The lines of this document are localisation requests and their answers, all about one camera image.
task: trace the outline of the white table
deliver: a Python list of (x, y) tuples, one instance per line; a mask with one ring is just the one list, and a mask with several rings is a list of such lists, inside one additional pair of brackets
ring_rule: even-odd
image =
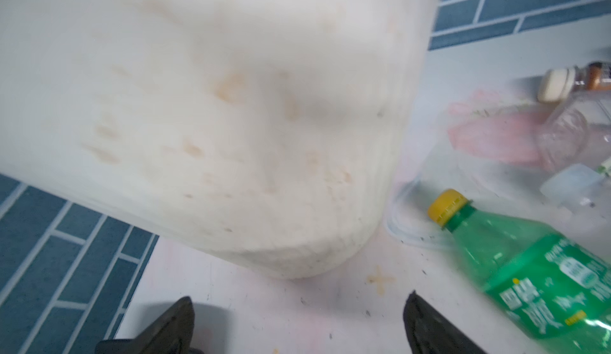
[[(414, 178), (436, 142), (436, 119), (477, 90), (508, 93), (548, 68), (611, 60), (611, 16), (428, 53), (397, 186)], [(180, 297), (195, 304), (192, 346), (222, 353), (408, 353), (402, 311), (418, 294), (489, 354), (537, 354), (470, 285), (450, 252), (408, 246), (383, 227), (340, 267), (283, 281), (160, 238), (117, 338), (134, 337)]]

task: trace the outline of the brown bottle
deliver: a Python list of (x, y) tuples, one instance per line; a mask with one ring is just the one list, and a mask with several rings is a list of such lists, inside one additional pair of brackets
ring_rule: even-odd
[(586, 67), (556, 68), (548, 70), (537, 98), (539, 102), (566, 100), (578, 90), (611, 90), (611, 62), (592, 62)]

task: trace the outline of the white bottle cap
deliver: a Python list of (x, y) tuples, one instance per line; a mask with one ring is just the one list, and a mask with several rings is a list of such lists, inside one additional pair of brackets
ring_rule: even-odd
[(603, 180), (604, 177), (593, 169), (577, 163), (549, 178), (539, 190), (554, 205), (559, 206)]
[(539, 85), (539, 102), (559, 102), (566, 100), (575, 85), (577, 69), (555, 68), (548, 70)]

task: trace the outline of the yellow bottle cap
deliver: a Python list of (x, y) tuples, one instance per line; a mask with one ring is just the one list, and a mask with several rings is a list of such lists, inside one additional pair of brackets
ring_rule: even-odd
[(445, 190), (428, 207), (428, 217), (443, 228), (454, 214), (469, 203), (457, 190)]

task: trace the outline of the green plastic bottle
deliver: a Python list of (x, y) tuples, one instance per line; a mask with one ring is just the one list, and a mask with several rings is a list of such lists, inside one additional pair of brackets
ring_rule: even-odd
[(550, 353), (611, 353), (605, 261), (545, 223), (477, 210), (455, 190), (428, 215), (452, 233), (473, 282)]

